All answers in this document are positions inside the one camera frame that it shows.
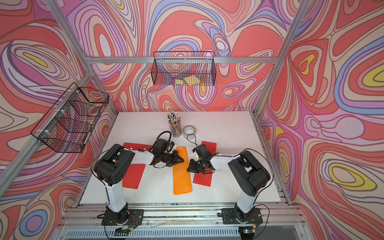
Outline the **red paper sheet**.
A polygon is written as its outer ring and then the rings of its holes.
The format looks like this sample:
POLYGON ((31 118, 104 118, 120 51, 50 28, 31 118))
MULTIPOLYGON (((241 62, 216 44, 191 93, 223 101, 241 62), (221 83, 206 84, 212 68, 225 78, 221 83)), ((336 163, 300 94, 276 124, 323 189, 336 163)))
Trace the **red paper sheet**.
MULTIPOLYGON (((202 144, 206 145, 207 150, 210 151, 212 155, 216 152, 216 149, 217 149, 216 143, 202 141, 202 144)), ((195 174, 193 183, 197 185, 205 186, 205 187, 210 187, 212 183, 212 176, 213 176, 211 174, 212 172, 213 172, 212 170, 207 169, 206 173, 209 173, 209 174, 201 174, 201 173, 195 174)))
MULTIPOLYGON (((152 146, 142 145, 142 144, 133 144, 133 143, 124 143, 125 148, 132 148, 133 150, 146 149, 148 150, 152 146)), ((137 190, 140 185, 140 181, 145 171, 146 164, 130 164, 129 169, 127 170, 126 175, 123 178, 122 184, 124 188, 135 189, 137 190)))

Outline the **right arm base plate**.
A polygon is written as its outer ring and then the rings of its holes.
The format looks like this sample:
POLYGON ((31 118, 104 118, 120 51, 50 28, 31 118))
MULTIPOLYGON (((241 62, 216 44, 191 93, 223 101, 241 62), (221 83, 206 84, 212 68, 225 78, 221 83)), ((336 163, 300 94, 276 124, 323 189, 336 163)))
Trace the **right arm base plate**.
POLYGON ((223 224, 253 224, 259 226, 263 223, 262 214, 259 208, 253 208, 248 213, 244 214, 240 209, 223 208, 218 214, 222 217, 223 224))

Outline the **orange paper sheet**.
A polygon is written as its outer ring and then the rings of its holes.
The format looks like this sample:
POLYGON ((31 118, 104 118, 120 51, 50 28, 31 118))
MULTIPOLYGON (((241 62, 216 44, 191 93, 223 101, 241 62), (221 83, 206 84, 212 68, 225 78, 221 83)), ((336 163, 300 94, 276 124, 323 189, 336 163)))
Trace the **orange paper sheet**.
POLYGON ((173 166, 173 194, 182 195, 192 192, 191 175, 187 172, 189 167, 189 156, 186 147, 177 147, 178 155, 184 160, 183 163, 173 166))

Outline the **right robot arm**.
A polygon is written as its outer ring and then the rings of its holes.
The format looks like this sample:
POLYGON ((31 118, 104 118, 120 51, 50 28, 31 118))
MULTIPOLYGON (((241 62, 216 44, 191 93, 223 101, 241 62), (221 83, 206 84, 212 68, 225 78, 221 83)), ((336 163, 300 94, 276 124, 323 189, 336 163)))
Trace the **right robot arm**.
POLYGON ((246 148, 237 155, 222 155, 207 153, 200 156, 193 153, 187 171, 203 175, 213 174, 215 171, 229 169, 241 188, 241 195, 235 204, 237 218, 244 221, 255 208, 255 202, 260 193, 273 181, 273 177, 266 167, 253 155, 256 150, 246 148))

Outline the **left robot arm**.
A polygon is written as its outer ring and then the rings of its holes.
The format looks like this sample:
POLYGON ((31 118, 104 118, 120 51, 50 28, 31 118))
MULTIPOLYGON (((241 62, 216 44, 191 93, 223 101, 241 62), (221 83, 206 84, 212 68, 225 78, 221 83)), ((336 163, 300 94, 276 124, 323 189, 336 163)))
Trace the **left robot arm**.
POLYGON ((128 203, 123 192, 123 179, 132 164, 157 167, 160 163, 173 167, 185 160, 172 141, 158 139, 147 150, 133 150, 114 144, 94 164, 93 173, 103 183, 107 192, 106 213, 123 222, 128 218, 128 203))

